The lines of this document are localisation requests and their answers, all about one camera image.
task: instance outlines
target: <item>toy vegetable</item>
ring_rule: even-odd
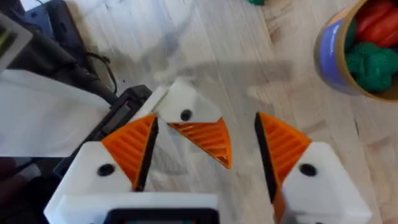
[[[398,54],[373,43],[356,44],[346,54],[349,72],[364,90],[379,93],[392,85],[392,76],[398,72]]]
[[[356,39],[380,47],[398,44],[398,7],[391,0],[370,1],[356,16]]]

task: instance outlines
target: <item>green toy broccoli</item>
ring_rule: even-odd
[[[357,84],[371,93],[389,89],[398,72],[398,54],[369,42],[358,43],[346,53],[346,63]]]

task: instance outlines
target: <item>black plastic part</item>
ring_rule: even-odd
[[[181,112],[180,117],[181,117],[181,120],[183,120],[183,121],[189,121],[189,119],[191,119],[191,117],[192,117],[192,111],[190,111],[190,110],[183,110],[183,111]]]
[[[315,177],[318,174],[317,168],[311,164],[301,164],[299,166],[300,172],[307,177]]]
[[[195,224],[220,224],[216,210],[210,208],[125,208],[108,212],[104,224],[134,221],[193,221]]]
[[[152,94],[151,90],[144,85],[128,88],[112,105],[109,113],[99,122],[94,130],[79,145],[70,157],[64,158],[55,168],[54,172],[59,177],[63,177],[70,164],[75,159],[81,145],[87,141],[101,141],[107,135],[125,125],[137,111],[143,106],[145,101]]]
[[[114,170],[115,170],[114,165],[112,165],[112,164],[103,164],[102,166],[100,166],[98,168],[97,174],[100,177],[106,177],[106,176],[109,176],[109,175],[113,174]]]
[[[256,130],[257,140],[259,141],[262,166],[264,168],[264,173],[266,175],[269,199],[271,203],[273,203],[277,191],[277,184],[274,174],[274,168],[271,162],[271,156],[269,155],[266,134],[264,133],[264,127],[262,126],[259,113],[256,114],[256,119],[254,121],[254,129]]]
[[[92,62],[84,55],[86,47],[65,1],[51,0],[24,14],[25,21],[34,24],[43,35],[66,50],[80,65],[95,73]]]
[[[159,127],[157,125],[157,118],[156,118],[152,125],[152,129],[149,134],[149,139],[147,141],[144,158],[142,160],[141,171],[138,177],[137,187],[134,189],[134,191],[136,192],[142,192],[145,189],[145,183],[147,181],[149,167],[152,162],[152,155],[154,152],[155,142],[158,132],[159,132]]]

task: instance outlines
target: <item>green object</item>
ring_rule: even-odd
[[[353,19],[351,24],[348,27],[347,34],[346,34],[346,41],[345,41],[345,50],[349,50],[355,41],[355,32],[356,32],[356,20]]]
[[[369,42],[356,44],[347,54],[346,63],[359,86],[371,93],[387,90],[398,72],[398,54]]]
[[[249,0],[251,4],[255,4],[257,6],[263,6],[266,3],[266,0]]]

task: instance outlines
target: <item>wooden floor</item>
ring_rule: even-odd
[[[147,190],[214,192],[222,223],[272,223],[253,126],[255,113],[263,111],[331,144],[371,207],[372,223],[393,224],[398,104],[338,93],[314,69],[318,31],[352,3],[267,0],[259,7],[245,0],[73,0],[68,6],[85,44],[112,60],[119,92],[137,84],[154,89],[184,76],[224,114],[232,170],[164,130]]]

